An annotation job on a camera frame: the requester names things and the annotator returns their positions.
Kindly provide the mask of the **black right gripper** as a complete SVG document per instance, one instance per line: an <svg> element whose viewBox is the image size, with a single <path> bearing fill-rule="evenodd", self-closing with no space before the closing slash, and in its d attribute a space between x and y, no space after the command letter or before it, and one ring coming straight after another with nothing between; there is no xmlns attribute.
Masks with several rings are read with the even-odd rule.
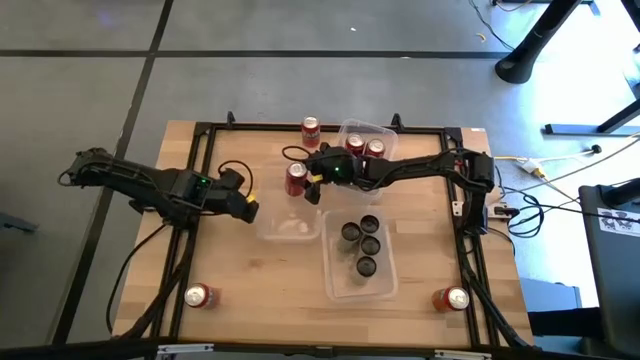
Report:
<svg viewBox="0 0 640 360"><path fill-rule="evenodd" d="M300 160L312 175L321 175L322 183L348 185L353 182L353 155L344 147L322 143L320 148L309 157ZM305 183L305 199L312 205L318 205L321 197L321 183Z"/></svg>

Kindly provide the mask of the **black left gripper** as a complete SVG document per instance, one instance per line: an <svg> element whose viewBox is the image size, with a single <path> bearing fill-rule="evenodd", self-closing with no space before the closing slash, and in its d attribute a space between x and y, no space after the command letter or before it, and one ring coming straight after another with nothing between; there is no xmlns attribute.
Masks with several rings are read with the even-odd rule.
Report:
<svg viewBox="0 0 640 360"><path fill-rule="evenodd" d="M254 194L245 196L239 191L245 178L233 169L224 169L207 192L208 210L230 210L230 216L251 224L259 203Z"/></svg>

